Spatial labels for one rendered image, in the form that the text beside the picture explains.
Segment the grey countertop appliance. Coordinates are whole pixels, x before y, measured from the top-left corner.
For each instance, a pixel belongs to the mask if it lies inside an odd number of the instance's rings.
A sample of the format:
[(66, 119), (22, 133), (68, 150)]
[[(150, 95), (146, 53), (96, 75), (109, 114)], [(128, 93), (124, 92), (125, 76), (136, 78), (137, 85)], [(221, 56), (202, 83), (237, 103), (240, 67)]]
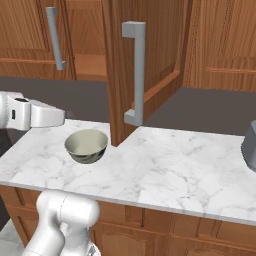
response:
[(241, 144), (241, 151), (247, 166), (256, 172), (256, 120), (253, 120)]

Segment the closed wooden cabinet door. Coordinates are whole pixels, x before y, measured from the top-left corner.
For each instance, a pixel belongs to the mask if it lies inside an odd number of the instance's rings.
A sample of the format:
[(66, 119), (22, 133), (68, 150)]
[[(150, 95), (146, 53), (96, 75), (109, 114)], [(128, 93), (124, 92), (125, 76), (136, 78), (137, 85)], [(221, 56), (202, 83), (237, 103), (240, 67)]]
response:
[[(66, 68), (56, 69), (46, 16), (55, 16), (62, 59)], [(0, 0), (0, 76), (74, 80), (75, 65), (65, 0)]]

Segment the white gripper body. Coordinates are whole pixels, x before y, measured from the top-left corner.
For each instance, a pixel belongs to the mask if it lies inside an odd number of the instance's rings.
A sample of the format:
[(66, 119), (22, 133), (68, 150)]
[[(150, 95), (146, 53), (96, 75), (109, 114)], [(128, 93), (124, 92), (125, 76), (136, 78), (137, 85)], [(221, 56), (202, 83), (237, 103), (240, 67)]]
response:
[(65, 123), (65, 111), (40, 101), (31, 101), (31, 126), (45, 128)]

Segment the grey-green bowl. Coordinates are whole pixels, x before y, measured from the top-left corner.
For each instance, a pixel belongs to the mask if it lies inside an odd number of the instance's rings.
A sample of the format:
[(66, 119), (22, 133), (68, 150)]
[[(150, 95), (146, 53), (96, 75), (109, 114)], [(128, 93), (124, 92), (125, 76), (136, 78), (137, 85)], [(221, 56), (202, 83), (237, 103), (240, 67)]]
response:
[(92, 164), (105, 153), (108, 137), (96, 129), (80, 130), (71, 134), (64, 146), (71, 158), (81, 164)]

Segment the open wooden cabinet door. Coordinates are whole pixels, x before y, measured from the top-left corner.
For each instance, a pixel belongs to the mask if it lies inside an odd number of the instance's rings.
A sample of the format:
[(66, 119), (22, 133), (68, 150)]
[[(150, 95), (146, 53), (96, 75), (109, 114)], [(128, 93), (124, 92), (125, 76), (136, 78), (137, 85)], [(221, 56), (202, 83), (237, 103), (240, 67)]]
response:
[(144, 117), (149, 118), (183, 85), (193, 0), (102, 0), (111, 144), (135, 131), (124, 114), (136, 109), (135, 40), (124, 22), (144, 22)]

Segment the wooden base cabinets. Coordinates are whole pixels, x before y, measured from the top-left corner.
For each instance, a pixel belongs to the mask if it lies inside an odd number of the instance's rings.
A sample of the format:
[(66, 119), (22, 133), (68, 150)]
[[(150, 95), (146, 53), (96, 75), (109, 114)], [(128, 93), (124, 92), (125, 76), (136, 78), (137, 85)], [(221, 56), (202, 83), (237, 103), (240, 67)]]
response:
[(226, 220), (101, 201), (90, 229), (102, 256), (256, 256), (256, 218)]

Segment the wooden wall cabinet body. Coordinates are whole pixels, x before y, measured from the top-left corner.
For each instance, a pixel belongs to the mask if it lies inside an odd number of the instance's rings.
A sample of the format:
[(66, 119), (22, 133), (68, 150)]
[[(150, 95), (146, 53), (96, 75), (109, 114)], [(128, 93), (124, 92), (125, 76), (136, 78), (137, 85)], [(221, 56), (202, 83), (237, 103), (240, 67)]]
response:
[(101, 0), (66, 0), (66, 9), (76, 79), (106, 81)]

